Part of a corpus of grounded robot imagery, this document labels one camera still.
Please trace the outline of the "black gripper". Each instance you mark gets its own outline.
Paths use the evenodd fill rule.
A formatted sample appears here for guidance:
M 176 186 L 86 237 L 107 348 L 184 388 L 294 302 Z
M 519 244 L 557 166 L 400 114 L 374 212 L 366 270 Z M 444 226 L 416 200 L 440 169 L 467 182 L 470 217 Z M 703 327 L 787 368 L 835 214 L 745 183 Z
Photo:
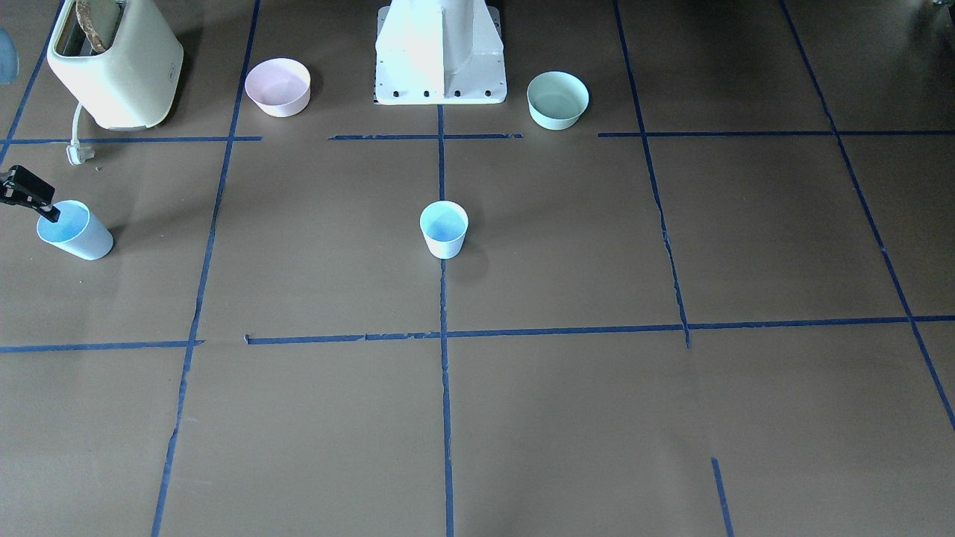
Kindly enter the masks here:
M 61 211 L 54 204 L 55 188 L 24 166 L 11 166 L 1 174 L 1 201 L 4 204 L 37 208 L 50 223 L 58 223 Z

